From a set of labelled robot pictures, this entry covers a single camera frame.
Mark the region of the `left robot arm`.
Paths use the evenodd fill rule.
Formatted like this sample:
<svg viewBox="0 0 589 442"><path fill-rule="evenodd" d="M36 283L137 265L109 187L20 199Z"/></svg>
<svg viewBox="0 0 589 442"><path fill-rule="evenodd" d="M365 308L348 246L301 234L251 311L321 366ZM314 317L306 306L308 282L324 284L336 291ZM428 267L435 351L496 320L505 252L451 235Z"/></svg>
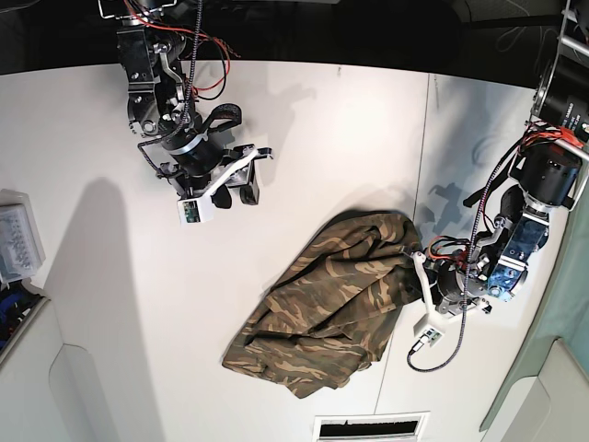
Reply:
<svg viewBox="0 0 589 442"><path fill-rule="evenodd" d="M487 202L505 182L490 228L468 238L441 236L422 259L427 312L458 316L491 311L490 298L511 300L528 262L549 239L549 216L573 210L588 181L588 4L568 1L556 53L546 66L522 137L500 158L485 185L463 202L486 222Z"/></svg>

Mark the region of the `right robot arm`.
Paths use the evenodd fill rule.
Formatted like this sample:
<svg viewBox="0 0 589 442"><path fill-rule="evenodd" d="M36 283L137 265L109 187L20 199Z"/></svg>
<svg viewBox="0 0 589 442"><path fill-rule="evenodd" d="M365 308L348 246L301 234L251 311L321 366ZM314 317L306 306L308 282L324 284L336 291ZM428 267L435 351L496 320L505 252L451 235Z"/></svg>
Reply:
<svg viewBox="0 0 589 442"><path fill-rule="evenodd" d="M255 163L271 156L269 148L238 145L226 148L213 135L242 123L242 110L223 103L207 115L194 84L198 50L212 43L222 71L230 71L226 43L202 28L204 3L191 2L192 25L166 20L174 1L101 1L100 15L120 22L117 51L128 82L130 128L141 136L137 148L156 177L174 187L181 202L195 208L202 197L216 208L232 205L231 190L243 204L256 205L260 190Z"/></svg>

